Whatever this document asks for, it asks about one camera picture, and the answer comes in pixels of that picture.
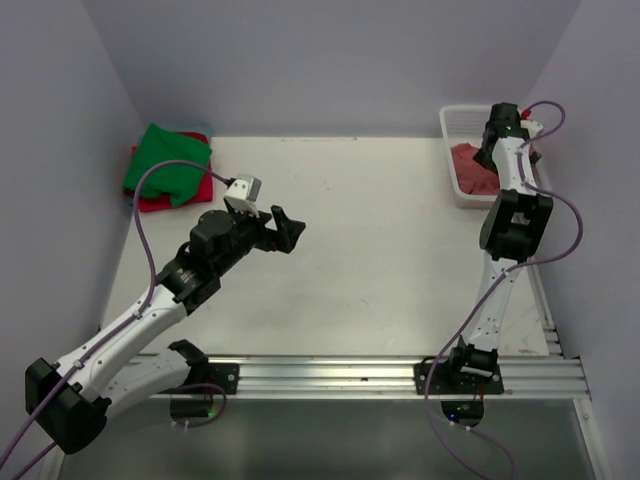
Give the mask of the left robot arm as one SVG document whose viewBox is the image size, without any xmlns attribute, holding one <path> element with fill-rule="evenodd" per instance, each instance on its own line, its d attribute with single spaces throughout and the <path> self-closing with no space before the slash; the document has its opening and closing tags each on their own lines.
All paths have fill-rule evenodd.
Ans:
<svg viewBox="0 0 640 480">
<path fill-rule="evenodd" d="M 277 205 L 256 214 L 231 207 L 202 214 L 188 241 L 120 317 L 57 362 L 39 358 L 26 369 L 31 419 L 64 453 L 74 454 L 90 445 L 124 405 L 167 389 L 201 390 L 208 379 L 204 355 L 186 341 L 144 363 L 136 379 L 123 369 L 206 303 L 220 289 L 223 275 L 252 250 L 289 254 L 305 228 Z"/>
</svg>

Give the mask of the salmon pink t shirt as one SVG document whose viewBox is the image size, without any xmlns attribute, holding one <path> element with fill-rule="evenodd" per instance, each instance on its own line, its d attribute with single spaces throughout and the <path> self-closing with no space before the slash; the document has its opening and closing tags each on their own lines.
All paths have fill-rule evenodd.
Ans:
<svg viewBox="0 0 640 480">
<path fill-rule="evenodd" d="M 464 194 L 496 196 L 500 191 L 498 175 L 474 160 L 478 148 L 461 143 L 450 149 L 457 184 Z"/>
</svg>

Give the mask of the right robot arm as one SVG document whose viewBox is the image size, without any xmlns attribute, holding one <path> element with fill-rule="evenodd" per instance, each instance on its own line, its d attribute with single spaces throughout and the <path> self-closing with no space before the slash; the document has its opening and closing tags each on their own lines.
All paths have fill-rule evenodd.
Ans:
<svg viewBox="0 0 640 480">
<path fill-rule="evenodd" d="M 540 158 L 528 143 L 542 132 L 511 103 L 491 106 L 474 161 L 498 176 L 500 191 L 482 224 L 483 272 L 470 321 L 445 349 L 445 357 L 414 365 L 419 395 L 504 392 L 498 364 L 501 327 L 520 267 L 535 256 L 554 201 L 536 191 Z"/>
</svg>

